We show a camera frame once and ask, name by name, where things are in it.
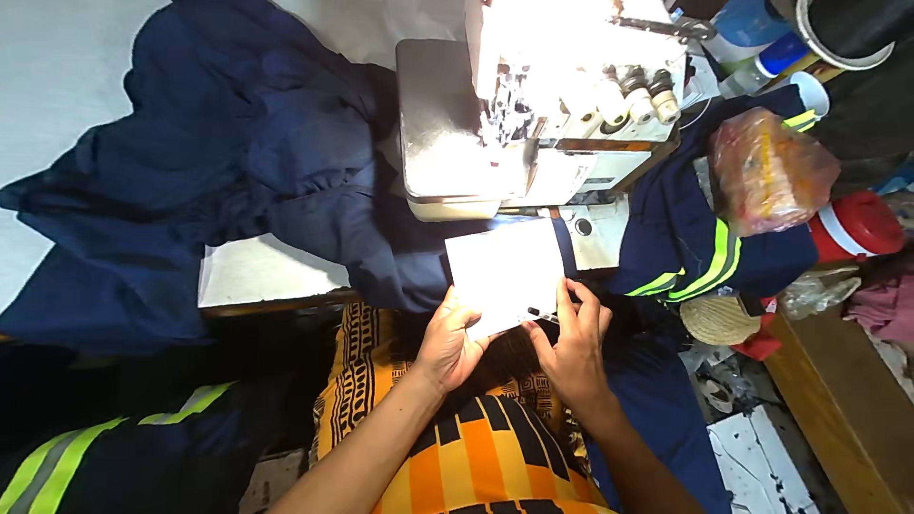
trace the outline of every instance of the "hand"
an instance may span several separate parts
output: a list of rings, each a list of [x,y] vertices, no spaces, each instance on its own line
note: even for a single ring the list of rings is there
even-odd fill
[[[478,341],[467,337],[466,325],[481,315],[461,305],[451,286],[425,329],[413,369],[423,373],[434,386],[440,386],[442,392],[457,389],[479,364],[489,343],[501,336],[499,333]]]
[[[581,300],[571,303],[569,289]],[[603,369],[602,341],[612,319],[612,311],[584,284],[563,278],[556,292],[558,303],[558,343],[549,345],[543,329],[532,321],[522,324],[530,336],[558,397],[578,416],[613,398]]]

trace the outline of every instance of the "red and white container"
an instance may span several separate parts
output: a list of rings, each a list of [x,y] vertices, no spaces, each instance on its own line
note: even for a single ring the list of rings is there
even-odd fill
[[[873,191],[857,191],[820,209],[811,220],[819,263],[899,252],[905,232]]]

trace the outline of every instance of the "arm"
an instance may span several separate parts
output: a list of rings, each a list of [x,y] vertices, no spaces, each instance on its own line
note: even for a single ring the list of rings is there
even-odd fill
[[[579,307],[571,303],[569,289],[581,300]],[[525,322],[524,329],[559,398],[605,455],[625,511],[704,512],[657,460],[610,390],[600,348],[612,318],[610,309],[600,305],[600,300],[583,284],[568,279],[558,285],[557,299],[560,335],[555,347],[550,346],[536,323]]]
[[[371,511],[444,396],[462,384],[496,336],[469,341],[464,327],[479,314],[451,288],[435,311],[416,358],[384,400],[302,476],[270,514]]]

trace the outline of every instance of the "paper sheet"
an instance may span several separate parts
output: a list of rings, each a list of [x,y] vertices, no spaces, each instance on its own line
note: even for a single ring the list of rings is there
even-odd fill
[[[536,319],[529,307],[556,312],[564,276],[552,220],[541,218],[444,242],[462,304],[483,311],[467,336],[476,340]]]

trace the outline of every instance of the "pen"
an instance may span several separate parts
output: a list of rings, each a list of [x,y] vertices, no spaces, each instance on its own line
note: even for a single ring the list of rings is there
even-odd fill
[[[541,312],[539,312],[539,309],[535,309],[533,307],[528,307],[526,309],[526,311],[528,313],[532,314],[533,316],[538,317],[539,319],[545,319],[546,321],[551,321],[552,323],[555,323],[556,325],[558,325],[557,316],[553,316],[551,314],[546,314],[546,313],[541,313]]]

